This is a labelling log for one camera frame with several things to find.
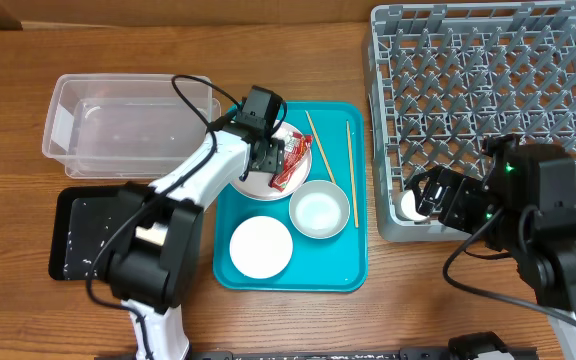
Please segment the small white cup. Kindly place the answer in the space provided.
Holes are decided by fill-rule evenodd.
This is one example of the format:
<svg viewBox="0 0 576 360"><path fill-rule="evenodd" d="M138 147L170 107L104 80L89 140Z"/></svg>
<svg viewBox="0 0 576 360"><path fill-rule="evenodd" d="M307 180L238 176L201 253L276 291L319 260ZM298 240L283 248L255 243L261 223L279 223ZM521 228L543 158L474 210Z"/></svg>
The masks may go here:
<svg viewBox="0 0 576 360"><path fill-rule="evenodd" d="M400 192L394 202L395 212L399 219L405 221L422 222L429 216L419 214L416 210L415 195L412 190Z"/></svg>

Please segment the white rice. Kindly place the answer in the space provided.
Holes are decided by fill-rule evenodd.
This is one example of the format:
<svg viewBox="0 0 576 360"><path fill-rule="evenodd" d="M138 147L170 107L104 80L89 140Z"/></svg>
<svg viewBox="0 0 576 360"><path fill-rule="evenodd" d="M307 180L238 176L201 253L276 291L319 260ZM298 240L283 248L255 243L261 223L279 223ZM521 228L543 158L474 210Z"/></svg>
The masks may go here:
<svg viewBox="0 0 576 360"><path fill-rule="evenodd" d="M66 280L84 280L99 250L110 237L111 198L78 198L71 208L63 265Z"/></svg>

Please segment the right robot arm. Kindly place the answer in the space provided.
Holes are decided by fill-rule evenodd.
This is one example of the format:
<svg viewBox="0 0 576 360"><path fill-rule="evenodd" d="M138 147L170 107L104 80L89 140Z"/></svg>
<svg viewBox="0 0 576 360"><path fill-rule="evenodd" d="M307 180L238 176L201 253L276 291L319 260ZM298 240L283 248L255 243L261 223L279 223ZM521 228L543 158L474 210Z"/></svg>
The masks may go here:
<svg viewBox="0 0 576 360"><path fill-rule="evenodd" d="M476 179L437 165L406 184L420 215L468 234L445 261L444 280L464 292L546 315L560 348L576 359L576 167L560 145L522 144L516 134L486 138L489 173ZM463 284L449 274L476 241L491 258L512 258L533 302Z"/></svg>

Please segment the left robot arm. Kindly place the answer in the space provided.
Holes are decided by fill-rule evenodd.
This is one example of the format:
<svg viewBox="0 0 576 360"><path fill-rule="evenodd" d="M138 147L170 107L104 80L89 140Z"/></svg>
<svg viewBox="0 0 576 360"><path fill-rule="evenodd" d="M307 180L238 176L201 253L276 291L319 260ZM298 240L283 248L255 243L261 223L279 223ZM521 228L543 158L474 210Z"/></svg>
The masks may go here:
<svg viewBox="0 0 576 360"><path fill-rule="evenodd" d="M204 212L220 192L252 172L279 174L284 143L275 134L286 101L254 86L231 111L210 122L202 144L149 185L125 184L116 195L111 232L93 259L85 286L99 279L115 302L88 291L96 304L128 312L137 359L186 359L191 345L181 312L199 255Z"/></svg>

